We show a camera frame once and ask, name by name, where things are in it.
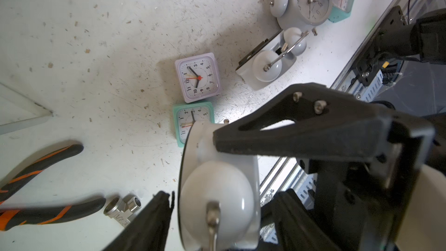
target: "red second hand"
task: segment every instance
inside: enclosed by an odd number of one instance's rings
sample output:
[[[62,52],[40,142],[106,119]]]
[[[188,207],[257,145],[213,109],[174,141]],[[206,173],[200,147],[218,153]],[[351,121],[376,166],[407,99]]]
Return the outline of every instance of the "red second hand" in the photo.
[[[191,80],[191,79],[198,79],[199,81],[201,81],[201,79],[203,79],[201,76],[198,76],[197,78],[186,78],[187,80]]]

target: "white square alarm clock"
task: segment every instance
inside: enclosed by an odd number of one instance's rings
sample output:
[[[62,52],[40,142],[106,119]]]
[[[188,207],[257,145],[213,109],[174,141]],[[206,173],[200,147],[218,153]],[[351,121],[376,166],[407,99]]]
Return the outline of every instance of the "white square alarm clock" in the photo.
[[[213,53],[178,59],[175,61],[175,69],[186,103],[217,95],[222,90]]]

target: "white alarm clock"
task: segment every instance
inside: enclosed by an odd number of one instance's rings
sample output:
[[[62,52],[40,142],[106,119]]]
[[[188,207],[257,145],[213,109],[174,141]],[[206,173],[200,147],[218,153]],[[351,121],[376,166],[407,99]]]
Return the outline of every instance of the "white alarm clock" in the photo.
[[[219,69],[213,53],[178,59],[175,61],[175,69],[186,103],[221,92]]]
[[[332,0],[274,0],[270,9],[282,29],[308,31],[328,19]]]

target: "clock hand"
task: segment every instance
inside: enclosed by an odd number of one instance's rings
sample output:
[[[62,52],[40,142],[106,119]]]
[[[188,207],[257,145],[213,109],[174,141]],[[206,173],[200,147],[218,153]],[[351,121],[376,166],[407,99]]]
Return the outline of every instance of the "clock hand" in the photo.
[[[187,66],[187,69],[189,69],[196,77],[198,77],[197,73],[195,73],[190,66]]]
[[[199,80],[199,81],[201,81],[203,79],[203,77],[202,76],[198,76],[196,78],[186,78],[186,79],[187,80]]]

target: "bolt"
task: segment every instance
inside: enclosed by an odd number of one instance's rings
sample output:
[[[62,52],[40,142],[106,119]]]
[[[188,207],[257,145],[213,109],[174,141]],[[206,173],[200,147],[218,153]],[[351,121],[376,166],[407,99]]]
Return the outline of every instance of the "bolt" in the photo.
[[[299,99],[302,97],[302,92],[294,92],[293,93],[293,100],[294,102],[299,102]]]
[[[322,114],[326,106],[327,102],[325,102],[324,100],[317,100],[315,102],[315,114]]]

